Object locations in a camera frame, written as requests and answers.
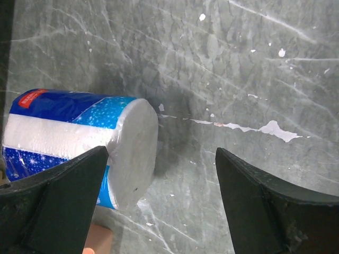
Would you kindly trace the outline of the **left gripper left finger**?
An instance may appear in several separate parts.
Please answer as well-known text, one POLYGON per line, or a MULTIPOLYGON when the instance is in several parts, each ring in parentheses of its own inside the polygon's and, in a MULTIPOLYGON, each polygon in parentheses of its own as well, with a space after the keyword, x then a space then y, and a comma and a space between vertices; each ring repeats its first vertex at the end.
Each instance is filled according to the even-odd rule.
POLYGON ((95 147, 1 185, 1 253, 82 253, 108 160, 95 147))

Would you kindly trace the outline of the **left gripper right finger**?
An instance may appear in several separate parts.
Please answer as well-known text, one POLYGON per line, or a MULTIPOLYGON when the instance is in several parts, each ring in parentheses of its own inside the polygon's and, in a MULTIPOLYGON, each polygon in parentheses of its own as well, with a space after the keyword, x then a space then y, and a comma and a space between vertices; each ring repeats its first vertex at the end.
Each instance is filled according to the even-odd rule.
POLYGON ((224 148, 216 170, 236 253, 338 253, 338 197, 267 173, 224 148))

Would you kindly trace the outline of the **white toilet roll blue wrapper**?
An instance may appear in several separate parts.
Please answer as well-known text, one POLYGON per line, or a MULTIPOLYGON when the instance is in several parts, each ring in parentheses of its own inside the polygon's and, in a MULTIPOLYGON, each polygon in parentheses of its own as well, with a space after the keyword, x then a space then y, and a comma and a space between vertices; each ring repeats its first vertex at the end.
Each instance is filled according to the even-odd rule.
POLYGON ((2 154, 13 182, 104 146, 97 204, 126 210, 151 185, 157 139, 158 117, 146 99, 39 88, 13 101, 2 154))

